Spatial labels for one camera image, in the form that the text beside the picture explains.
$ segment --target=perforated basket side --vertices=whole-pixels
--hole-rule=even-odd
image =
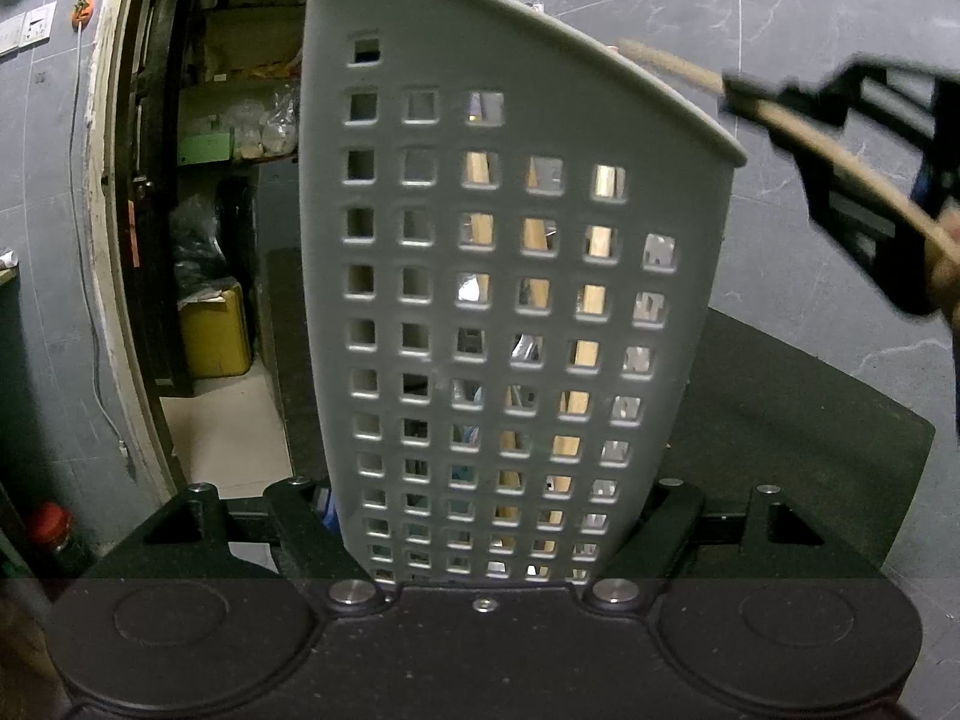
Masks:
[[[301,119],[347,547],[382,581],[588,581],[656,476],[742,152],[507,0],[309,0]]]

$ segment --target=door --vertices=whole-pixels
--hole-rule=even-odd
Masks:
[[[160,396],[191,396],[168,215],[176,205],[176,111],[190,0],[132,0],[117,94],[117,229],[140,370]]]

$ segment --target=green box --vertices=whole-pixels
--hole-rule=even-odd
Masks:
[[[191,135],[183,138],[176,149],[178,165],[200,165],[204,162],[229,162],[233,156],[233,138],[229,132]]]

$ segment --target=yellow container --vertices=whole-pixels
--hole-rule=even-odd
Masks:
[[[195,379],[241,376],[250,369],[250,342],[239,284],[220,293],[222,302],[187,303],[181,315],[186,365]]]

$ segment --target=silver bolt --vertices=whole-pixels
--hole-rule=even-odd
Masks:
[[[608,604],[628,604],[637,600],[640,588],[629,579],[601,579],[594,584],[593,594]]]
[[[496,611],[497,607],[500,606],[500,602],[496,600],[496,598],[477,598],[471,605],[474,610],[481,614],[486,614],[488,611]]]
[[[365,579],[342,579],[330,586],[330,599],[345,607],[358,607],[373,600],[376,587]]]

